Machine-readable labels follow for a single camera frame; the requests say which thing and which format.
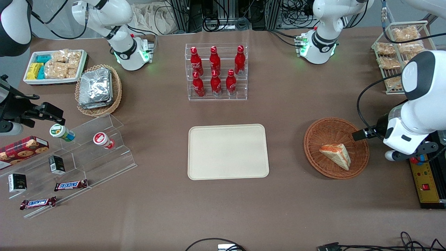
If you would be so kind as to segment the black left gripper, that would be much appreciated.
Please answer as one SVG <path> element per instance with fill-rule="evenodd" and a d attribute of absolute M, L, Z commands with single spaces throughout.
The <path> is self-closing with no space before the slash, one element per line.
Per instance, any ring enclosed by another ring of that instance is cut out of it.
<path fill-rule="evenodd" d="M 378 137 L 379 139 L 384 139 L 387 132 L 388 121 L 389 120 L 387 116 L 381 116 L 377 120 L 375 127 L 371 127 L 371 129 L 364 128 L 352 133 L 353 140 L 361 141 L 376 137 Z"/>

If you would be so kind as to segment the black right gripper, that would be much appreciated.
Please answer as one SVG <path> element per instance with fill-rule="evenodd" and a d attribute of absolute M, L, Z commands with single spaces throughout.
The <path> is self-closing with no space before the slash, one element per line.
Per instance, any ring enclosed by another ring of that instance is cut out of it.
<path fill-rule="evenodd" d="M 1 119 L 15 121 L 30 128 L 35 127 L 35 121 L 32 119 L 54 121 L 65 125 L 63 110 L 51 103 L 42 103 L 42 114 L 40 110 L 35 109 L 36 105 L 31 100 L 38 100 L 40 96 L 25 95 L 11 87 L 7 81 L 1 81 L 1 90 L 7 92 L 6 97 L 1 101 Z"/>

